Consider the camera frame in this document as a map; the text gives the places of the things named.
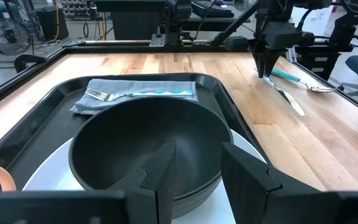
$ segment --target tray rim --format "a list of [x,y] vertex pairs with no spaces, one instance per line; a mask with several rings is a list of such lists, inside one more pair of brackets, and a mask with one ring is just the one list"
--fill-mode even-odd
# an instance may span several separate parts
[[[248,136],[243,136],[243,138],[249,139],[249,142],[256,148],[256,150],[261,153],[262,157],[268,162],[268,164],[271,164],[269,158],[267,157],[266,152],[263,150],[262,146],[259,144],[255,134],[252,132],[252,130],[250,129],[249,125],[247,124],[247,122],[245,121],[244,117],[241,115],[241,112],[238,110],[236,104],[234,103],[233,99],[230,97],[229,93],[227,92],[226,88],[224,87],[223,83],[217,79],[216,77],[213,77],[211,75],[208,74],[204,74],[204,73],[191,73],[191,72],[182,72],[182,73],[151,73],[151,74],[128,74],[128,75],[96,75],[96,76],[85,76],[85,77],[76,77],[76,78],[71,78],[68,80],[65,80],[57,85],[55,85],[53,88],[51,88],[35,105],[33,108],[31,108],[1,139],[0,139],[0,147],[7,141],[7,139],[10,137],[10,135],[12,135],[13,133],[15,133],[17,131],[17,129],[20,127],[20,125],[22,125],[22,123],[27,120],[29,118],[29,116],[32,115],[32,113],[34,113],[34,111],[36,111],[41,105],[42,103],[48,99],[48,97],[51,96],[51,93],[54,91],[59,91],[59,88],[64,85],[67,84],[69,82],[75,81],[75,80],[81,80],[84,78],[88,78],[88,79],[92,79],[92,78],[106,78],[106,77],[145,77],[147,75],[152,75],[152,76],[169,76],[169,75],[191,75],[191,76],[202,76],[202,77],[208,77],[210,79],[212,79],[214,82],[216,82],[217,86],[219,87],[219,89],[221,90],[223,97],[225,97],[226,101],[229,103],[230,108],[232,109],[232,111],[235,114],[236,119],[239,121],[239,124],[241,126],[241,128],[248,134]],[[61,101],[59,101],[58,105],[65,99],[66,96],[64,96],[62,98]],[[42,126],[45,124],[45,122],[43,122],[40,127],[38,128],[38,130],[36,130],[36,132],[33,134],[33,136],[30,138],[32,139],[37,133],[38,131],[42,128]],[[17,153],[15,155],[15,158],[9,163],[8,166],[5,167],[5,169],[9,169],[9,167],[14,163],[14,161],[17,159],[17,157],[20,155],[21,151],[25,148],[25,146],[23,146],[23,148],[19,151],[19,153]]]
[[250,142],[255,148],[256,150],[258,150],[262,157],[268,162],[268,164],[270,164],[270,160],[268,158],[268,156],[266,155],[265,151],[262,149],[262,146],[259,144],[259,141],[257,140],[256,136],[253,134],[252,130],[250,129],[250,127],[248,126],[247,122],[245,121],[243,115],[241,114],[241,112],[238,110],[238,107],[236,106],[235,102],[233,101],[233,99],[231,98],[230,94],[228,93],[228,91],[226,90],[226,88],[224,87],[223,83],[216,77],[212,76],[212,75],[208,75],[205,73],[200,73],[200,72],[180,72],[180,73],[148,73],[148,74],[125,74],[125,75],[95,75],[95,76],[83,76],[83,77],[76,77],[76,78],[71,78],[71,79],[67,79],[57,85],[55,85],[54,87],[52,87],[1,139],[0,139],[0,146],[6,141],[6,139],[14,132],[17,130],[17,128],[50,96],[51,92],[53,91],[58,91],[59,87],[68,83],[68,82],[72,82],[75,80],[79,80],[82,78],[101,78],[101,77],[110,77],[110,76],[114,76],[114,77],[139,77],[139,76],[147,76],[147,75],[155,75],[155,76],[167,76],[167,75],[201,75],[204,77],[208,77],[213,79],[214,81],[216,81],[216,83],[219,85],[220,89],[222,90],[222,92],[224,93],[225,98],[227,99],[228,102],[230,102],[230,106],[231,109],[233,110],[233,112],[236,114],[237,119],[240,120],[241,122],[241,126],[242,128],[244,128],[247,132],[250,133],[250,137],[252,138],[253,142]]

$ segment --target teal utensil handle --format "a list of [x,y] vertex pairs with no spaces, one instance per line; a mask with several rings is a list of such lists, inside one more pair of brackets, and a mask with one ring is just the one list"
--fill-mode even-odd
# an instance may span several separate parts
[[133,93],[132,96],[193,96],[191,90],[178,91],[142,91]]
[[293,76],[293,75],[290,75],[288,73],[285,73],[283,71],[280,71],[280,70],[277,70],[277,69],[273,69],[272,70],[272,74],[273,75],[276,75],[278,77],[282,77],[282,78],[285,78],[287,80],[292,80],[292,81],[295,81],[295,82],[298,82],[300,81],[301,79],[296,77],[296,76]]

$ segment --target black bowl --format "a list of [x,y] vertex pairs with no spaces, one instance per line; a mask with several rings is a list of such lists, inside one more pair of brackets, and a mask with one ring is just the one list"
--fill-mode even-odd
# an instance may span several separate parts
[[225,122],[195,102],[136,98],[98,113],[73,138],[70,169],[85,189],[107,189],[169,141],[177,144],[173,217],[178,217],[218,186],[220,145],[232,143]]

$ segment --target spoon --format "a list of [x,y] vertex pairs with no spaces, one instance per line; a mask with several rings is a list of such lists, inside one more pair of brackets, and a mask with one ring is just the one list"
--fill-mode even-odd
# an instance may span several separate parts
[[288,73],[285,73],[285,72],[277,70],[277,69],[272,70],[272,75],[275,75],[275,76],[278,76],[280,78],[285,78],[287,80],[291,80],[291,81],[294,81],[294,82],[304,84],[307,87],[308,90],[314,91],[314,92],[317,92],[317,93],[329,93],[329,92],[332,92],[332,91],[336,90],[335,88],[331,88],[331,87],[312,86],[312,85],[302,81],[300,78],[298,78],[298,77],[296,77],[294,75],[290,75]]

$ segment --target bowl rim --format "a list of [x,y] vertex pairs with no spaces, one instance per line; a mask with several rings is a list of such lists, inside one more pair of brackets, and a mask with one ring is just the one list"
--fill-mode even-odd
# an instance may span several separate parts
[[[197,101],[191,101],[191,100],[187,100],[187,99],[183,99],[183,98],[175,98],[175,97],[170,97],[170,96],[148,96],[148,97],[144,97],[144,98],[133,98],[130,100],[126,100],[120,103],[117,103],[115,105],[112,105],[110,107],[107,107],[106,109],[103,109],[102,111],[100,111],[99,113],[96,113],[95,115],[93,115],[90,119],[88,119],[87,121],[85,121],[85,123],[79,128],[79,130],[75,133],[73,139],[71,140],[70,143],[70,148],[68,150],[68,165],[70,167],[71,173],[73,174],[74,178],[78,181],[78,183],[80,183],[80,185],[85,189],[85,190],[95,190],[94,188],[92,188],[90,185],[88,185],[81,177],[80,175],[77,173],[75,166],[73,164],[73,146],[75,144],[75,141],[78,137],[78,135],[81,133],[81,131],[86,127],[86,125],[90,122],[92,122],[92,120],[96,119],[100,114],[105,113],[108,110],[112,110],[113,108],[119,106],[119,105],[123,105],[125,103],[128,102],[133,102],[133,101],[137,101],[137,100],[149,100],[149,99],[156,99],[156,98],[162,98],[162,99],[168,99],[168,100],[177,100],[177,101],[185,101],[186,103],[193,103],[197,106],[202,107],[204,110],[209,111],[210,113],[213,114],[213,116],[217,117],[217,119],[219,119],[222,124],[226,127],[226,131],[229,134],[229,139],[230,139],[230,143],[233,144],[233,136],[231,133],[231,129],[229,127],[229,125],[227,124],[227,122],[225,120],[223,120],[216,112],[208,109],[207,107],[199,104]],[[179,195],[177,197],[174,197],[174,201],[177,200],[181,200],[184,198],[188,198],[191,197],[194,194],[197,194],[198,192],[208,188],[211,184],[213,184],[217,179],[219,179],[221,177],[221,170],[220,170],[220,165],[219,165],[219,172],[214,175],[211,179],[209,179],[206,183],[204,183],[203,185],[199,186],[198,188],[185,193],[183,195]]]

